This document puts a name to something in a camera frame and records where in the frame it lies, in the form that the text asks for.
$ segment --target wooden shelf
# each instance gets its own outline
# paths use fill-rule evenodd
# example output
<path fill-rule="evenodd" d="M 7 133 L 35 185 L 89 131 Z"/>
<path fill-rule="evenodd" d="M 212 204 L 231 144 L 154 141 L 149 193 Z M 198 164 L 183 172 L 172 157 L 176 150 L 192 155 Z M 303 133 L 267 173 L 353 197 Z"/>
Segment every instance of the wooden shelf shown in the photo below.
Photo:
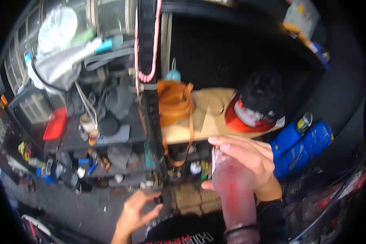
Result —
<path fill-rule="evenodd" d="M 225 110 L 228 107 L 235 89 L 230 88 L 208 88 L 192 91 L 192 97 L 195 101 L 194 116 L 194 141 L 206 140 L 210 136 L 220 136 L 226 134 L 242 135 L 248 138 L 254 138 L 279 129 L 273 127 L 264 132 L 242 133 L 226 127 Z M 188 128 L 188 119 L 177 121 L 175 124 L 161 129 L 161 133 L 167 144 L 186 143 L 190 140 L 190 130 Z"/>

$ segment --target blue tool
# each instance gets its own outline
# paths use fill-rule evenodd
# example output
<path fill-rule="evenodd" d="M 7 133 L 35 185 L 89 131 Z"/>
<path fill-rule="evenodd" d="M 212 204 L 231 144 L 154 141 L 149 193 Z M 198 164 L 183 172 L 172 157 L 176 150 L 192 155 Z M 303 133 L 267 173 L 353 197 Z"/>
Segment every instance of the blue tool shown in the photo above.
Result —
<path fill-rule="evenodd" d="M 310 159 L 317 157 L 334 139 L 332 129 L 325 119 L 313 126 L 284 154 L 274 159 L 276 178 L 284 178 L 294 169 L 302 168 Z"/>
<path fill-rule="evenodd" d="M 298 120 L 291 122 L 288 126 L 269 142 L 271 145 L 274 160 L 281 156 L 287 149 L 293 146 L 304 135 L 305 130 L 311 126 L 313 115 L 306 113 Z"/>
<path fill-rule="evenodd" d="M 89 159 L 79 159 L 79 165 L 82 165 L 82 164 L 91 164 L 92 162 L 92 158 L 89 158 Z"/>
<path fill-rule="evenodd" d="M 95 167 L 98 165 L 98 162 L 95 162 L 87 171 L 88 175 L 91 175 L 94 171 Z"/>
<path fill-rule="evenodd" d="M 329 55 L 326 51 L 323 50 L 323 47 L 317 42 L 312 42 L 312 44 L 317 48 L 317 52 L 315 55 L 317 58 L 324 64 L 326 70 L 329 70 Z"/>

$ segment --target bottle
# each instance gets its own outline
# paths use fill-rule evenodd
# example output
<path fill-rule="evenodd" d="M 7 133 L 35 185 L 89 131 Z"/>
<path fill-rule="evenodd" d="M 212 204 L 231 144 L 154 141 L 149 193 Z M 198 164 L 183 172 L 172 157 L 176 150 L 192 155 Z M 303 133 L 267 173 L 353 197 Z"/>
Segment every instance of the bottle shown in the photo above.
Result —
<path fill-rule="evenodd" d="M 256 224 L 256 203 L 253 193 L 253 175 L 237 159 L 213 147 L 213 186 L 221 197 L 226 231 Z M 242 228 L 227 236 L 228 244 L 259 243 L 258 228 Z"/>
<path fill-rule="evenodd" d="M 35 168 L 44 168 L 44 166 L 45 166 L 45 163 L 37 158 L 30 157 L 28 160 L 28 163 L 30 166 L 35 167 Z"/>

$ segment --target black t-shirt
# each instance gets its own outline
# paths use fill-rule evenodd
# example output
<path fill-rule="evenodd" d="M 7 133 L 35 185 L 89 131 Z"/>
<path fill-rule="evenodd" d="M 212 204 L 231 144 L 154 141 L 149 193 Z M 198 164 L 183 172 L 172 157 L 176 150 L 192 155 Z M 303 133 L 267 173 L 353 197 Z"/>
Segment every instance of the black t-shirt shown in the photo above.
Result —
<path fill-rule="evenodd" d="M 256 208 L 260 225 L 260 244 L 287 244 L 286 220 L 282 214 L 282 202 L 261 202 Z M 164 220 L 152 228 L 145 244 L 213 244 L 224 243 L 225 225 L 222 213 L 198 217 L 176 216 Z"/>

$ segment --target tiled floor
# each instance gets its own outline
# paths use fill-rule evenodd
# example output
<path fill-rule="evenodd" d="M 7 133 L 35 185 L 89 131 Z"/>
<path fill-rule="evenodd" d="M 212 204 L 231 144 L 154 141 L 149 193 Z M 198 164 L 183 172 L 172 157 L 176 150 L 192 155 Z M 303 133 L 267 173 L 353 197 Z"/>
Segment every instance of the tiled floor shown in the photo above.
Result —
<path fill-rule="evenodd" d="M 90 193 L 75 194 L 64 185 L 47 184 L 34 179 L 35 192 L 27 191 L 25 185 L 15 185 L 4 176 L 7 194 L 24 204 L 45 210 L 49 220 L 71 232 L 80 234 L 101 244 L 110 243 L 115 224 L 129 194 L 111 194 L 109 189 L 93 189 Z M 196 213 L 202 215 L 220 209 L 219 197 L 212 191 L 202 190 L 200 185 L 184 184 L 163 189 L 164 208 L 159 218 L 172 213 Z M 149 203 L 144 211 L 155 206 Z M 132 234 L 132 242 L 145 237 L 145 227 Z"/>
<path fill-rule="evenodd" d="M 3 180 L 6 192 L 13 198 L 44 209 L 50 219 L 72 232 L 102 244 L 110 243 L 127 194 L 110 195 L 108 189 L 96 189 L 76 195 L 64 185 L 48 185 L 38 179 L 34 183 L 35 192 L 30 193 L 26 186 L 15 185 L 7 176 Z M 136 233 L 133 239 L 140 241 L 143 236 Z"/>

